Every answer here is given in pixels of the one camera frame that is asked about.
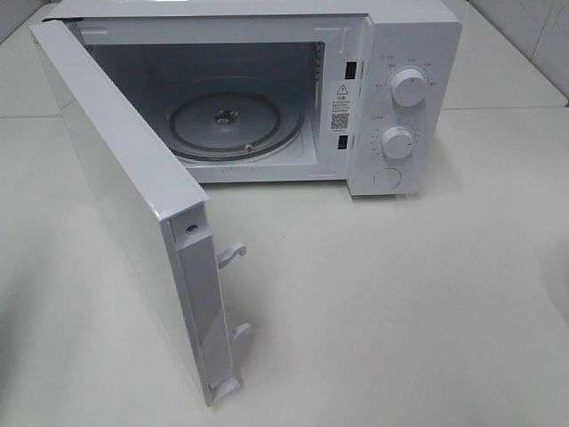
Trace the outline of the glass microwave turntable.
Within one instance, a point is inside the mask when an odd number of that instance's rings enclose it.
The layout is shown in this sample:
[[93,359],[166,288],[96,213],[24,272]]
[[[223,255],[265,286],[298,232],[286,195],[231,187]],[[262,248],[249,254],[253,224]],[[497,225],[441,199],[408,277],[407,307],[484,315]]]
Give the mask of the glass microwave turntable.
[[158,129],[177,156],[202,163],[242,161],[281,149],[301,130],[297,89],[253,77],[214,77],[164,103]]

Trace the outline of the white microwave knob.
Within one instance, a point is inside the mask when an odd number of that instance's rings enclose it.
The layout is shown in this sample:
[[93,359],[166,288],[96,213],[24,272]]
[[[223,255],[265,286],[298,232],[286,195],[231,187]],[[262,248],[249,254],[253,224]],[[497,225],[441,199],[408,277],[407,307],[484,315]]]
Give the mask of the white microwave knob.
[[421,103],[428,92],[426,72],[419,67],[405,67],[398,70],[389,80],[393,101],[401,107],[413,107]]
[[409,156],[413,143],[412,132],[403,126],[391,127],[381,135],[382,152],[389,159],[399,160]]

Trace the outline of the white microwave oven body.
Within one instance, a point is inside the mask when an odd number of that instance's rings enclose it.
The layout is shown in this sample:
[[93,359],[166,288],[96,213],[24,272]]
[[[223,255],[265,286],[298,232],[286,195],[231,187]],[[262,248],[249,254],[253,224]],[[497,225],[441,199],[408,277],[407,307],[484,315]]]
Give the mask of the white microwave oven body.
[[[281,149],[221,163],[170,150],[197,182],[344,181],[354,196],[420,189],[462,29],[439,1],[63,1],[41,22],[49,20],[77,28],[169,150],[156,123],[164,103],[199,80],[253,77],[298,90],[303,126]],[[389,80],[411,66],[429,88],[406,108]],[[395,126],[414,138],[399,160],[381,148]],[[374,185],[385,168],[402,174],[397,188]]]

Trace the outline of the round white door release button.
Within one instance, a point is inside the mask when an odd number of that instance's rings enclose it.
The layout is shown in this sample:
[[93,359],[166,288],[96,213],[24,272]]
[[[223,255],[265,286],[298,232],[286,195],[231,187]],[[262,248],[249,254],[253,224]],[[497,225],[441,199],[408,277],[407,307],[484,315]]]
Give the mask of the round white door release button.
[[399,186],[402,174],[396,168],[385,168],[377,172],[373,178],[374,185],[382,190],[392,190]]

